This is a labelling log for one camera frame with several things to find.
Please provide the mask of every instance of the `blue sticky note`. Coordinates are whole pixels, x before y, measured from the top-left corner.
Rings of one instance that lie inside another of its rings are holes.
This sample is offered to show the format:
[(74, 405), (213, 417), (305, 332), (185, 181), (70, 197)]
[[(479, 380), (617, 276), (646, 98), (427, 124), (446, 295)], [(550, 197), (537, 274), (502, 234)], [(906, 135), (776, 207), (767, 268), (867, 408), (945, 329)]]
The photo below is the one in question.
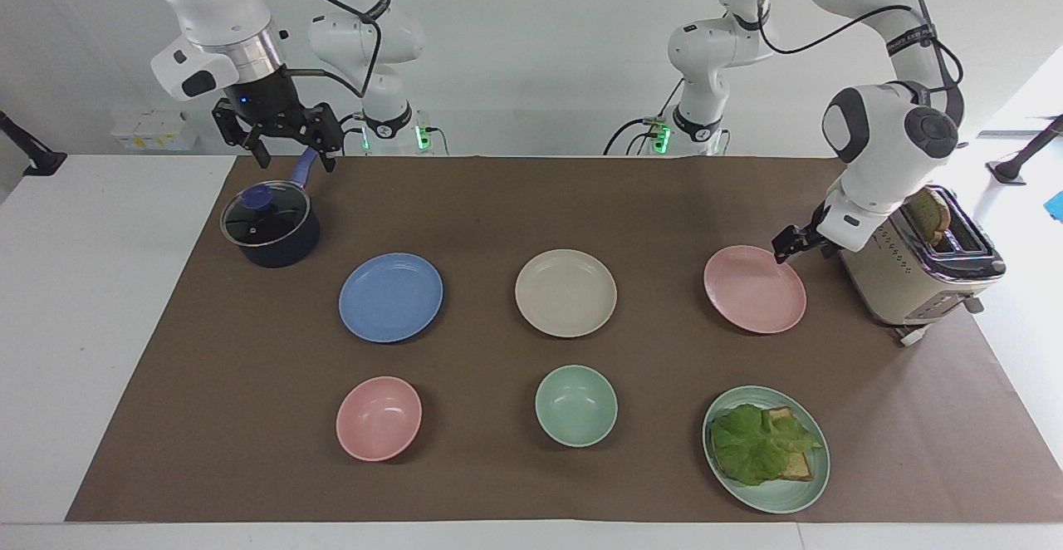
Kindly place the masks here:
[(1063, 191), (1048, 200), (1048, 203), (1045, 203), (1045, 210), (1048, 210), (1051, 217), (1063, 222)]

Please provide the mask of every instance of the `pink plate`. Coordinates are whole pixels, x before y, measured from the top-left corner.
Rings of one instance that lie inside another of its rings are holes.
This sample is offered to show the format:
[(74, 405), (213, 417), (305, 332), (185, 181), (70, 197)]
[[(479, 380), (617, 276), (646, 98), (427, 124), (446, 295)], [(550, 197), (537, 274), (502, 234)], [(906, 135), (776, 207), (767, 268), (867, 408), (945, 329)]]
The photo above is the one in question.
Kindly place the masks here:
[(797, 326), (808, 302), (793, 268), (776, 264), (771, 251), (745, 245), (721, 249), (709, 260), (705, 291), (728, 321), (757, 334)]
[(421, 428), (421, 398), (404, 380), (382, 376), (357, 384), (336, 415), (336, 437), (351, 456), (387, 461)]

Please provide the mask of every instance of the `blue plate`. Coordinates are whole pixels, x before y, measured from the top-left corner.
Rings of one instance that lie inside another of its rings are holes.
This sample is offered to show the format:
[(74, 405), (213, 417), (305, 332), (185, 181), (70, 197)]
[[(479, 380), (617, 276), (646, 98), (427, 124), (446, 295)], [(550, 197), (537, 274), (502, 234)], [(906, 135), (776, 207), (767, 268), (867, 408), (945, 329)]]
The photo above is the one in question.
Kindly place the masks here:
[(432, 323), (441, 304), (439, 272), (409, 253), (388, 253), (361, 264), (339, 293), (343, 326), (370, 343), (409, 338)]

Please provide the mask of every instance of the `green lettuce leaf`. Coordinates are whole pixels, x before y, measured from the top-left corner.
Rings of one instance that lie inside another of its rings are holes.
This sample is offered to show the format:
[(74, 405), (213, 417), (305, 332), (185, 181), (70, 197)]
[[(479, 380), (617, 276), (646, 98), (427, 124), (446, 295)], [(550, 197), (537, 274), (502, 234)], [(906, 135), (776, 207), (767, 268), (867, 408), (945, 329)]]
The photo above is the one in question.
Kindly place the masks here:
[(821, 448), (793, 417), (773, 421), (767, 411), (752, 404), (714, 418), (710, 433), (713, 454), (724, 474), (750, 486), (778, 479), (790, 452)]

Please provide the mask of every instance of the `brown tablecloth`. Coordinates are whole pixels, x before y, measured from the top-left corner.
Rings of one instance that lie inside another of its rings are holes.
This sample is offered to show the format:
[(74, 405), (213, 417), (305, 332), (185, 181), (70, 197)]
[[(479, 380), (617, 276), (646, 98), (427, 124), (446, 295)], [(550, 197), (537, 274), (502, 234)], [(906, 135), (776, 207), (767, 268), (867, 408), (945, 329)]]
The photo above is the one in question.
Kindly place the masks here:
[[(1063, 521), (1063, 474), (969, 316), (901, 349), (817, 253), (793, 261), (809, 304), (790, 332), (746, 334), (709, 304), (707, 259), (805, 223), (837, 162), (342, 160), (311, 176), (317, 250), (265, 270), (218, 214), (291, 166), (237, 161), (68, 520)], [(521, 266), (553, 248), (614, 274), (617, 312), (591, 336), (550, 338), (517, 310)], [(371, 345), (337, 297), (391, 251), (428, 259), (445, 299), (416, 338)], [(540, 379), (572, 363), (620, 399), (613, 432), (584, 450), (553, 443), (533, 406)], [(424, 421), (395, 460), (359, 463), (336, 410), (381, 374), (417, 387)], [(705, 411), (744, 384), (823, 427), (830, 483), (803, 513), (747, 509), (706, 465)]]

